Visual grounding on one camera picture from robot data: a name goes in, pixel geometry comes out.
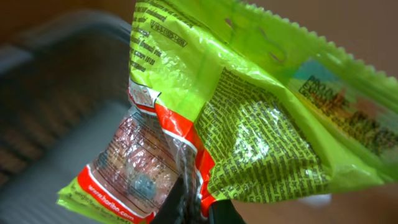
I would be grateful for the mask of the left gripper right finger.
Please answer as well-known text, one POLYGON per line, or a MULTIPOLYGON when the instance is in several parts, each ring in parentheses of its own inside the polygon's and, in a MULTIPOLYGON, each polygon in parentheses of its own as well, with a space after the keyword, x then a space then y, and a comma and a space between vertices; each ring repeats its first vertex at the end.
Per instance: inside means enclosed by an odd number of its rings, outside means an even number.
POLYGON ((214 202, 209 208, 209 224, 246 224, 231 200, 214 202))

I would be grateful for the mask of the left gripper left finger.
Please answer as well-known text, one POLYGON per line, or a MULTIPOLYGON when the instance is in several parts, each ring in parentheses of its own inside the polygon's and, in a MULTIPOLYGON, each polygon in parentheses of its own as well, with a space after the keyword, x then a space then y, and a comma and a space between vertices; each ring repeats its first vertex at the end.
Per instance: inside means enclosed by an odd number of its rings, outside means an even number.
POLYGON ((150 224, 199 223, 194 208, 193 195, 188 193, 183 178, 178 177, 165 202, 150 224))

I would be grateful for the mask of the green gummy candy bag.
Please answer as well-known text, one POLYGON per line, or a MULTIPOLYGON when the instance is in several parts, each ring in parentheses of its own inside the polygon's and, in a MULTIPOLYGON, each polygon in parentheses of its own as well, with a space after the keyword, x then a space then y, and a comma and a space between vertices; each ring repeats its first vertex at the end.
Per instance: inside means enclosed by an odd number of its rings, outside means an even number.
POLYGON ((220 200, 273 203, 397 181, 397 80, 240 1, 138 0, 131 107, 58 193, 103 223, 150 223, 178 177, 199 223, 220 200))

